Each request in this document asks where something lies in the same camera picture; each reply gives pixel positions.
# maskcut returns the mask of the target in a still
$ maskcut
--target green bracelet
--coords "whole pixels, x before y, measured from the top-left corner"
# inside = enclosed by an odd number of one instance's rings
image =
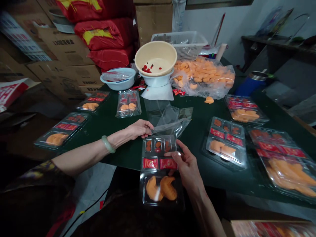
[[[105,147],[107,148],[107,150],[108,150],[110,153],[112,153],[112,154],[115,153],[115,150],[111,147],[111,145],[110,145],[110,143],[109,143],[109,141],[108,141],[108,139],[107,139],[106,136],[102,136],[102,137],[101,137],[101,140],[103,141]]]

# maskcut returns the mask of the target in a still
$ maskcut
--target white plastic basket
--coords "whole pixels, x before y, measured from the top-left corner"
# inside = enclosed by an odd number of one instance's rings
[[[164,35],[166,35],[165,41],[175,47],[178,54],[178,60],[181,61],[196,60],[203,46],[208,44],[205,37],[197,31],[153,34],[151,41],[153,41],[156,36],[161,37]]]

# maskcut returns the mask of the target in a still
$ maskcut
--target red sack with yellow print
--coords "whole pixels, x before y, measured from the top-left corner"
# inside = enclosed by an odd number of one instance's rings
[[[56,3],[72,23],[133,18],[136,12],[133,0],[56,0]]]
[[[133,45],[126,49],[103,49],[91,51],[88,57],[101,68],[108,71],[117,67],[126,67],[133,61],[135,51]]]
[[[123,49],[133,42],[133,20],[117,18],[76,24],[75,33],[90,50]]]

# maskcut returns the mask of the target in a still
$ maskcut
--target woman's right hand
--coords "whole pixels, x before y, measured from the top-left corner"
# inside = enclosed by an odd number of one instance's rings
[[[176,143],[183,150],[183,154],[178,151],[173,151],[165,153],[165,156],[172,156],[178,164],[182,184],[188,193],[198,194],[204,192],[205,188],[198,170],[196,157],[180,140],[177,140]]]

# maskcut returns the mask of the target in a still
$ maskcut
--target blue thermos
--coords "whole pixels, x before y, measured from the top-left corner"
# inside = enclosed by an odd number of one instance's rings
[[[267,77],[268,75],[263,72],[251,72],[246,80],[236,89],[235,95],[250,96],[253,91],[265,85]]]

